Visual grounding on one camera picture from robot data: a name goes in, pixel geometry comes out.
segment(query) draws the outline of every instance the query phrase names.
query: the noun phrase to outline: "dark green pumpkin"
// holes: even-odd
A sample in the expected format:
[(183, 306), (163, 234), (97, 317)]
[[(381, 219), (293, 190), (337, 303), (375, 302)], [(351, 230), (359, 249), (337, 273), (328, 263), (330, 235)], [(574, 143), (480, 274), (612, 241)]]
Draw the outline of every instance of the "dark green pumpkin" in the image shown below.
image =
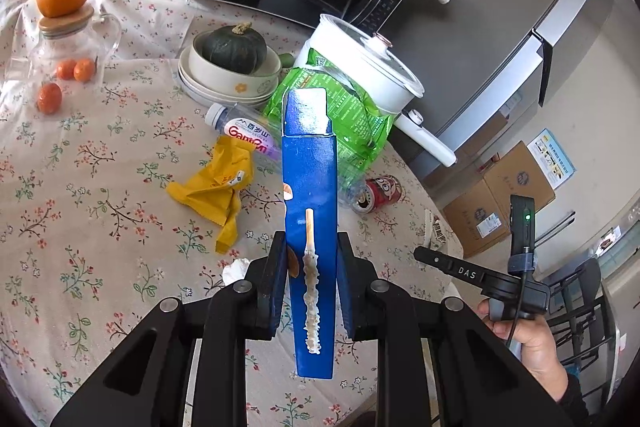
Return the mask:
[(222, 26), (202, 39), (202, 57), (225, 70), (251, 74), (267, 58), (267, 44), (250, 22)]

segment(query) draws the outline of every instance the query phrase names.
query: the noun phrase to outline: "blue box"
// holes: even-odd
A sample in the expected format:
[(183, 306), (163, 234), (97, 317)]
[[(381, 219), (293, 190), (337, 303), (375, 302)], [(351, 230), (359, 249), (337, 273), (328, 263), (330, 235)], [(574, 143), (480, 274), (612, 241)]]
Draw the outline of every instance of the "blue box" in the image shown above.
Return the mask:
[[(289, 273), (289, 294), (299, 377), (332, 378), (335, 340), (335, 277), (338, 233), (337, 152), (322, 88), (292, 89), (283, 100), (282, 181), (285, 186), (285, 234), (298, 260), (298, 276)], [(306, 345), (305, 272), (308, 208), (314, 214), (318, 256), (318, 354)]]

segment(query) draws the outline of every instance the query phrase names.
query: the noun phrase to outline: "red can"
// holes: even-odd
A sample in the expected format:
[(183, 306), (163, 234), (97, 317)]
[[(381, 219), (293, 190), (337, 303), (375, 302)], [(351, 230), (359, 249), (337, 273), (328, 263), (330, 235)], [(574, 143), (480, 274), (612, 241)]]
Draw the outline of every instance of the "red can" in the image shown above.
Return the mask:
[(368, 214), (385, 204), (397, 203), (402, 197), (402, 185), (395, 176), (379, 176), (365, 181), (358, 199), (351, 204), (359, 214)]

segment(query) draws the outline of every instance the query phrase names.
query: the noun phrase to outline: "green snack bag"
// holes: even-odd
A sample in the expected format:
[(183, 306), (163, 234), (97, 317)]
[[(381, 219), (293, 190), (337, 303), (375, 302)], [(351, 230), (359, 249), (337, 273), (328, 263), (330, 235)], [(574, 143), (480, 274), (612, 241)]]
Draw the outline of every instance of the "green snack bag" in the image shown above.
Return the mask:
[(289, 71), (263, 114), (280, 127), (282, 100), (289, 89), (324, 87), (327, 115), (337, 137), (338, 184), (344, 190), (361, 179), (378, 157), (394, 117), (380, 115), (368, 93), (314, 49), (309, 50), (306, 64)]

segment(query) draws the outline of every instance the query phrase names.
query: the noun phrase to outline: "human hand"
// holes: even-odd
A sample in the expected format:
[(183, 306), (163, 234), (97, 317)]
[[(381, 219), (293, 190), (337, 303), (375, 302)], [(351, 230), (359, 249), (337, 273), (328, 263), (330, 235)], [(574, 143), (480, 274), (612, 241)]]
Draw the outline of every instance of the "human hand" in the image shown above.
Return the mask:
[[(495, 336), (506, 340), (511, 331), (512, 321), (493, 322), (489, 318), (489, 299), (478, 304), (478, 315)], [(569, 379), (556, 353), (556, 341), (542, 315), (532, 321), (520, 319), (513, 332), (513, 338), (522, 343), (522, 365), (526, 367), (551, 398), (560, 401)]]

